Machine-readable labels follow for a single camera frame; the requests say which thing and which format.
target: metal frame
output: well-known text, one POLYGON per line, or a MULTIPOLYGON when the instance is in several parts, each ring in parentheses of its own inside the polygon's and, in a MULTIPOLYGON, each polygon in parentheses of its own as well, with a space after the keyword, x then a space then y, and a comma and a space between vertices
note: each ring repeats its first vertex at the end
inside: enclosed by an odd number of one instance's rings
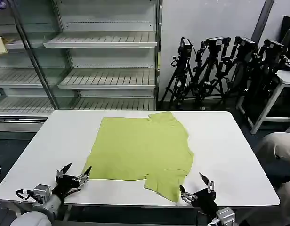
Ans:
POLYGON ((261 39, 263 30, 266 26, 266 22, 267 22, 267 19, 269 17, 269 14, 271 12, 271 9, 273 7, 274 1, 275 0, 266 0, 264 3, 260 17, 257 21, 255 30, 254 30, 253 35, 251 37, 251 40, 256 42, 256 43, 259 43, 259 41, 261 39))
POLYGON ((58 109, 58 103, 55 99, 55 97, 52 95, 52 92, 50 90, 50 87, 48 85, 48 82, 46 80, 46 78, 44 77, 44 73, 37 61, 37 58, 35 57, 35 53, 32 49, 32 46, 27 38, 27 34, 25 33, 24 29, 23 29, 23 24, 21 22, 21 19, 20 19, 20 15, 17 11, 17 8, 16 8, 16 4, 14 3, 14 0, 7 0, 7 4, 9 5, 10 9, 11 9, 11 14, 15 20, 15 24, 16 24, 16 29, 23 41, 23 45, 24 45, 24 48, 31 60, 31 63, 33 64, 33 67, 37 73, 37 76, 39 77, 39 80, 51 102, 51 104, 53 105, 54 109, 58 109))
POLYGON ((156 19, 155 19, 155 105, 157 106, 159 100, 159 54, 161 52, 161 31, 162 31, 162 13, 163 13, 163 0, 156 0, 156 19))
MULTIPOLYGON (((252 135, 255 135, 258 131, 258 129, 261 127, 263 122, 290 122, 290 117, 268 117, 268 113, 272 109, 273 105, 275 104, 276 100, 278 99, 279 95, 281 94, 282 90, 287 87, 290 88, 289 84, 283 84, 281 81, 274 90, 274 93, 272 94, 271 98, 268 100, 265 108, 263 109, 262 113, 258 117, 257 121, 255 123, 252 122, 252 120, 247 117, 248 122, 252 128, 250 131, 252 135)), ((242 114, 245 115, 245 110, 242 107, 243 103, 243 97, 238 101, 237 109, 241 111, 242 114)))

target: t-shirt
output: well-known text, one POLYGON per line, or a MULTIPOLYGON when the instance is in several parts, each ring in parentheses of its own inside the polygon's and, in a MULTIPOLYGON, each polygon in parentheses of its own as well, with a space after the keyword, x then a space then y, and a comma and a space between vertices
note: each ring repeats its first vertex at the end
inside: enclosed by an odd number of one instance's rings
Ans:
POLYGON ((144 188, 177 202, 192 162, 186 129, 171 112, 162 112, 104 117, 84 169, 92 166, 90 179, 146 179, 144 188))

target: tripod leg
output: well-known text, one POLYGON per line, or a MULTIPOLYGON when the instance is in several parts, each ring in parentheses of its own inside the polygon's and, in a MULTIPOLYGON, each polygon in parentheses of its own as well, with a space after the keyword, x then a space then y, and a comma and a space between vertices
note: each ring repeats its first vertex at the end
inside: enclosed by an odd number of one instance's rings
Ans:
POLYGON ((176 98, 178 97, 178 95, 176 95, 177 94, 177 84, 178 84, 178 78, 176 79, 174 87, 173 87, 173 92, 172 92, 171 99, 170 99, 169 105, 168 105, 169 109, 171 109, 171 107, 172 107, 172 103, 173 103, 174 97, 175 96, 176 96, 176 98))
POLYGON ((161 102, 160 102, 160 108, 161 108, 162 105, 163 105, 163 102, 164 102, 164 100, 165 100, 165 97, 166 97, 168 91, 170 90, 170 87, 171 87, 171 85, 172 85, 172 83, 173 83, 173 80, 174 80, 175 77, 176 77, 176 74, 177 74, 177 69, 175 69, 175 71, 173 72, 173 75, 172 75, 172 77, 171 77, 171 79, 170 79, 170 81, 169 81, 169 83, 168 83, 168 86, 166 87, 165 93, 164 93, 164 95, 163 95, 163 97, 162 97, 162 99, 161 99, 161 102))

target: metal shelf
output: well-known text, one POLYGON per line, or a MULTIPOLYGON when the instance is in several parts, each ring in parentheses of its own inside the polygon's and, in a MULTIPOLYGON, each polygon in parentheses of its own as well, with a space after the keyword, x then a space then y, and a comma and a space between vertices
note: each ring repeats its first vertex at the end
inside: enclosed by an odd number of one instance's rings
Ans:
MULTIPOLYGON (((30 34, 29 41, 33 48, 43 47, 43 43, 49 38, 48 34, 38 33, 30 34)), ((16 34, 4 35, 6 49, 24 49, 24 45, 20 37, 16 34)))
POLYGON ((49 116, 54 111, 47 97, 5 97, 0 100, 0 113, 49 116))
POLYGON ((154 48, 155 32, 66 32, 44 43, 46 48, 154 48))
POLYGON ((154 89, 154 69, 73 69, 60 89, 154 89))
MULTIPOLYGON (((44 69, 49 85, 55 85, 64 69, 44 69)), ((0 69, 0 88, 42 88, 34 68, 0 69)))
POLYGON ((139 110, 154 111, 154 99, 133 98, 80 98, 72 109, 75 110, 139 110))

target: tripod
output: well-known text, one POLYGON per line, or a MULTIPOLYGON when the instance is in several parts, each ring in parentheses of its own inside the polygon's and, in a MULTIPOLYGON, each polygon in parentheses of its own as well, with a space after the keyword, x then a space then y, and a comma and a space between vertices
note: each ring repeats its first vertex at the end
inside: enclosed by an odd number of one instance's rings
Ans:
POLYGON ((195 72, 195 76, 192 75, 191 67, 190 67, 190 58, 192 52, 192 44, 189 40, 182 38, 180 48, 178 49, 179 57, 178 59, 174 57, 174 61, 171 63, 173 67, 176 67, 168 86, 166 87, 166 91, 162 97, 161 104, 164 102, 164 99, 168 92, 171 92, 171 99, 169 102, 169 108, 174 105, 176 108, 182 104, 184 99, 191 99, 195 98, 195 103, 200 104, 206 96, 211 95, 213 89, 216 88, 220 81, 213 81, 213 84, 209 82, 210 75, 214 66, 217 69, 217 75, 220 74, 220 64, 218 62, 218 54, 221 51, 222 45, 224 45, 221 59, 227 62, 227 59, 230 57, 225 57, 227 47, 231 38, 224 38, 224 37, 217 37, 212 39, 206 39, 205 41, 201 42, 201 48, 196 53, 196 63, 197 66, 193 69, 195 72), (206 59, 204 65, 202 65, 202 56, 206 49, 209 49, 210 55, 206 59), (199 82, 200 75, 206 69, 203 79, 199 82), (189 84, 186 84, 187 74, 189 74, 191 81, 189 84), (174 81, 173 90, 171 90, 171 85, 174 81))
POLYGON ((192 52, 192 44, 190 41, 186 38, 181 38, 180 47, 178 49, 179 56, 178 58, 174 57, 174 61, 172 61, 171 66, 176 67, 168 86, 166 87, 166 91, 162 97, 161 104, 164 102, 165 97, 168 92, 172 93, 170 102, 169 102, 169 108, 171 108, 172 104, 174 103, 176 107, 178 107, 179 104, 182 102, 182 96, 185 92, 187 92, 186 89, 186 81, 187 81, 187 74, 189 73, 189 76, 191 79, 193 79, 192 71, 190 67, 190 58, 191 58, 191 52, 192 52))
POLYGON ((261 61, 258 67, 253 70, 252 83, 249 87, 246 99, 251 101, 258 93, 260 97, 269 98, 277 85, 276 73, 279 68, 285 65, 285 47, 276 42, 265 40, 259 51, 260 58, 266 54, 265 60, 261 61))
POLYGON ((224 37, 217 37, 212 39, 206 39, 206 41, 201 43, 201 49, 198 51, 196 55, 196 62, 198 62, 198 66, 194 69, 195 71, 195 79, 194 79, 194 87, 193 87, 193 94, 196 96, 196 103, 200 104, 206 97, 213 96, 213 90, 217 90, 220 95, 224 94, 223 86, 222 86, 222 79, 228 75, 231 67, 230 64, 232 63, 231 59, 233 59, 235 53, 230 57, 226 57, 227 48, 230 44, 231 38, 224 38, 224 37), (221 47, 223 47, 223 51, 221 53, 221 61, 218 62, 218 54, 221 51, 221 47), (206 59, 204 65, 201 67, 201 57, 202 51, 209 47, 210 55, 206 59), (226 70, 222 72, 223 65, 226 65, 226 70), (211 81, 210 76, 212 69, 216 67, 216 78, 211 81), (199 77, 203 70, 206 68, 205 74, 198 83, 199 77))
POLYGON ((229 71, 234 65, 236 65, 236 69, 231 80, 226 79, 227 92, 222 96, 221 100, 216 103, 216 106, 222 102, 225 103, 230 97, 240 97, 245 94, 248 90, 248 81, 250 80, 250 75, 252 74, 251 72, 253 68, 257 68, 258 63, 261 60, 260 57, 257 57, 259 50, 258 45, 247 38, 242 38, 239 36, 235 37, 231 57, 234 57, 237 49, 238 53, 236 59, 230 65, 229 71))

